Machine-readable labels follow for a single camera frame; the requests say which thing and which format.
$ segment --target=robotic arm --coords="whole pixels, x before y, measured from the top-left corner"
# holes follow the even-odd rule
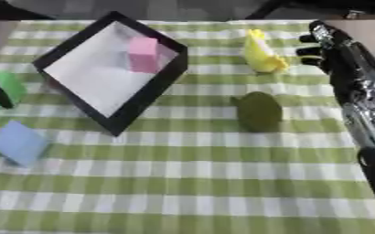
[[[310,24],[299,48],[302,63],[318,66],[330,77],[344,122],[359,147],[358,161],[375,194],[375,58],[344,31],[321,21]]]

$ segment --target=green fruit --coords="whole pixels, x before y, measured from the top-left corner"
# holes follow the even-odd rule
[[[249,132],[277,132],[283,119],[283,108],[264,92],[251,92],[242,98],[231,98],[237,107],[239,123]]]

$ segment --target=green object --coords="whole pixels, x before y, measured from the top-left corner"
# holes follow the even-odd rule
[[[272,95],[251,92],[242,98],[231,98],[237,107],[237,115],[242,127],[250,132],[274,132],[283,119],[283,109]]]
[[[0,88],[16,106],[27,93],[26,87],[10,72],[0,71]]]

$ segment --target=toy fruit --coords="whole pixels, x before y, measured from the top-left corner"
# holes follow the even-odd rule
[[[249,132],[275,132],[283,119],[283,108],[276,99],[264,92],[251,92],[241,98],[231,97],[237,107],[237,117]]]
[[[248,30],[244,42],[244,57],[247,63],[258,72],[273,72],[287,69],[285,60],[274,53],[264,40],[259,29]]]

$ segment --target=black box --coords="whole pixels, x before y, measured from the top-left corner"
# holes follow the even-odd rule
[[[156,74],[123,68],[128,66],[123,42],[131,37],[157,39],[161,65]],[[33,63],[53,86],[117,136],[188,69],[188,48],[111,12]]]

